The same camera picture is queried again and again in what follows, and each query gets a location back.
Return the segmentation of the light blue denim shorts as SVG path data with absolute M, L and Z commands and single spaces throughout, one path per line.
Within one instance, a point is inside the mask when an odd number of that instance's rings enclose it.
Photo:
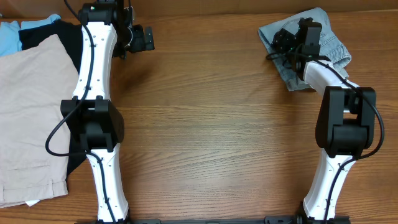
M 345 45 L 340 42 L 337 36 L 331 29 L 330 20 L 328 14 L 321 8 L 316 7 L 307 11 L 300 12 L 296 15 L 290 16 L 281 21 L 273 22 L 266 26 L 260 27 L 258 30 L 259 37 L 264 44 L 266 50 L 269 53 L 273 53 L 274 50 L 271 48 L 274 35 L 281 29 L 285 29 L 292 34 L 297 33 L 299 29 L 299 20 L 301 18 L 311 17 L 315 22 L 319 22 L 322 25 L 322 31 L 320 34 L 320 54 L 327 56 L 335 70 L 337 70 L 344 77 L 348 77 L 348 73 L 345 70 L 352 56 L 348 52 Z M 286 87 L 289 91 L 304 90 L 310 86 L 304 81 L 299 79 L 295 72 L 287 68 L 287 65 L 283 63 L 283 59 L 279 58 L 274 60 L 274 65 L 281 77 L 285 82 Z

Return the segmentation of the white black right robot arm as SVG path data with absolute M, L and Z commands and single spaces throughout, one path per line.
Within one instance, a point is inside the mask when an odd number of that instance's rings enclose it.
M 381 118 L 374 89 L 350 82 L 320 55 L 321 31 L 319 22 L 301 18 L 296 34 L 281 29 L 271 44 L 299 79 L 322 96 L 322 103 L 315 127 L 320 157 L 310 190 L 294 216 L 267 217 L 267 223 L 349 223 L 349 217 L 335 215 L 335 206 L 349 170 L 365 157 L 374 123 Z

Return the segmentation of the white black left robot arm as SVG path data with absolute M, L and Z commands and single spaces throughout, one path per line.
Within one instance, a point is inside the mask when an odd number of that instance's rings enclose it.
M 95 222 L 131 223 L 119 165 L 124 119 L 111 101 L 111 61 L 154 50 L 152 29 L 135 25 L 133 7 L 122 0 L 85 3 L 78 20 L 83 36 L 78 83 L 72 98 L 61 102 L 60 124 L 78 143 L 75 154 L 90 162 L 98 199 Z

